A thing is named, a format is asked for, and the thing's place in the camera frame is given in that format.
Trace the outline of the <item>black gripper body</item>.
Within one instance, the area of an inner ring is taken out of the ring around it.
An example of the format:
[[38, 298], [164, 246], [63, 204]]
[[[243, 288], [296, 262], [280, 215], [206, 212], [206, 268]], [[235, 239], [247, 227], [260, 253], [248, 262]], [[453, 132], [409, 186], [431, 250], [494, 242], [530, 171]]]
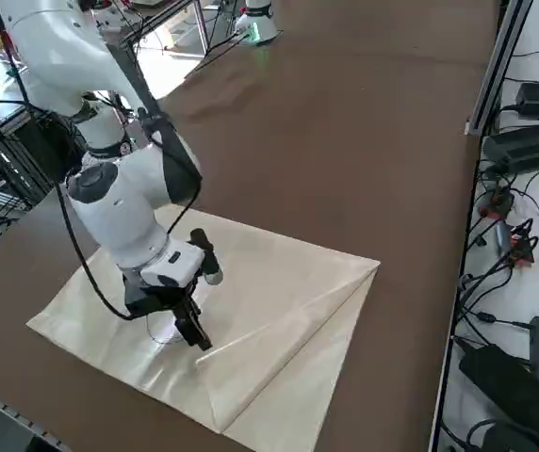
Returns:
[[193, 293], [197, 282], [189, 282], [185, 287], [143, 286], [124, 277], [124, 306], [130, 320], [157, 312], [171, 311], [178, 318], [192, 314], [200, 315], [200, 307], [194, 301]]

